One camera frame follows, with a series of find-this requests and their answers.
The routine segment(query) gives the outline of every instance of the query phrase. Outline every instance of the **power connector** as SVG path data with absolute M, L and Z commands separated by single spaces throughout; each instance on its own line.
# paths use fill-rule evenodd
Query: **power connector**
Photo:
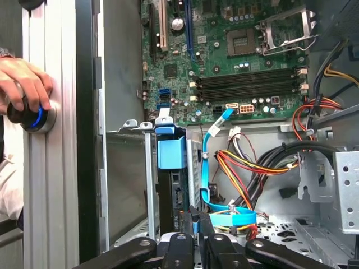
M 235 126 L 229 130 L 228 141 L 232 140 L 234 136 L 237 136 L 238 139 L 241 139 L 241 127 Z

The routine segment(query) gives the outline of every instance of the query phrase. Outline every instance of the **motherboard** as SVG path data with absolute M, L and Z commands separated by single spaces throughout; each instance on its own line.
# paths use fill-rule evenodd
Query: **motherboard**
M 291 117 L 307 94 L 305 52 L 292 45 L 264 53 L 263 43 L 267 24 L 272 47 L 302 37 L 301 12 L 270 20 L 302 7 L 300 0 L 143 0 L 147 119 L 160 108 L 184 126 L 213 122 L 226 108 L 236 121 Z

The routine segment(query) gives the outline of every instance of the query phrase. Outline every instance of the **finger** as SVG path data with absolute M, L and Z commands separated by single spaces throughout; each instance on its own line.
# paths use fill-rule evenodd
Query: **finger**
M 44 71 L 42 71 L 40 68 L 33 66 L 31 63 L 25 62 L 25 64 L 41 79 L 41 82 L 43 83 L 46 92 L 50 94 L 53 88 L 50 76 Z
M 33 82 L 36 76 L 31 72 L 27 73 L 26 69 L 30 72 L 28 68 L 23 68 L 19 64 L 14 64 L 14 67 L 3 69 L 3 72 L 21 85 L 27 100 L 29 101 L 30 110 L 38 112 L 39 95 Z
M 42 82 L 41 82 L 41 80 L 39 79 L 39 77 L 36 77 L 36 78 L 34 79 L 34 85 L 35 85 L 35 87 L 36 87 L 36 91 L 38 92 L 41 106 L 42 106 L 45 110 L 51 109 L 49 95 L 48 95 L 48 93 L 46 92 L 46 90 L 45 90 L 45 88 L 44 88 L 44 85 L 42 84 Z
M 0 88 L 8 96 L 12 105 L 19 111 L 23 111 L 24 104 L 15 82 L 6 73 L 0 71 Z

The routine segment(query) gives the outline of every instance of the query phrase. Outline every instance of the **hand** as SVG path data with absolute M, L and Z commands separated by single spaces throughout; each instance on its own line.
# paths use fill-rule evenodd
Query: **hand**
M 23 96 L 14 80 L 24 90 L 30 110 L 38 112 L 40 104 L 45 110 L 51 108 L 52 82 L 48 74 L 23 59 L 0 58 L 0 114 L 6 114 L 6 96 L 17 110 L 24 109 Z

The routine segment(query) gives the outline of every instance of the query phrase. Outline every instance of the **green circuit board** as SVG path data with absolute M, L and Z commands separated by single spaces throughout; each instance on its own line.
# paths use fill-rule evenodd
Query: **green circuit board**
M 185 32 L 175 35 L 170 30 L 168 30 L 168 51 L 157 50 L 154 60 L 150 52 L 150 28 L 142 27 L 143 80 L 147 82 L 147 93 L 144 97 L 145 113 L 150 116 L 156 114 L 159 104 L 163 103 L 159 98 L 159 89 L 166 88 L 171 90 L 171 97 L 176 100 L 175 106 L 171 106 L 171 116 L 177 124 L 213 122 L 218 118 L 213 111 L 214 107 L 225 108 L 227 103 L 251 104 L 252 97 L 211 101 L 208 106 L 206 100 L 193 100 L 192 96 L 196 94 L 196 90 L 189 85 L 194 77 L 207 78 L 305 66 L 305 53 L 300 50 L 268 57 L 257 53 L 229 55 L 230 49 L 227 43 L 229 31 L 252 29 L 250 31 L 254 34 L 253 46 L 259 47 L 261 32 L 255 29 L 258 22 L 302 4 L 299 0 L 294 3 L 282 0 L 281 2 L 285 2 L 285 5 L 273 5 L 273 2 L 276 1 L 192 0 L 194 53 L 200 53 L 195 61 L 191 60 L 187 51 Z M 159 33 L 159 0 L 143 0 L 142 20 L 150 19 L 150 4 L 155 7 L 153 29 Z M 167 9 L 168 28 L 170 29 L 171 22 L 175 17 L 172 14 L 171 6 L 168 5 Z M 250 18 L 241 20 L 241 17 L 246 15 Z M 184 11 L 182 10 L 177 17 L 185 18 Z M 276 45 L 281 44 L 284 40 L 300 37 L 302 36 L 301 18 L 296 17 L 288 22 L 280 21 L 273 25 L 273 29 L 275 30 L 274 43 Z M 247 68 L 243 68 L 245 63 L 249 64 Z M 262 97 L 266 99 L 272 96 L 264 95 Z M 289 92 L 280 96 L 280 102 L 277 105 L 265 103 L 269 107 L 275 106 L 277 112 L 274 115 L 263 113 L 262 106 L 257 105 L 252 114 L 233 115 L 231 120 L 288 118 L 301 104 L 302 94 L 299 91 Z

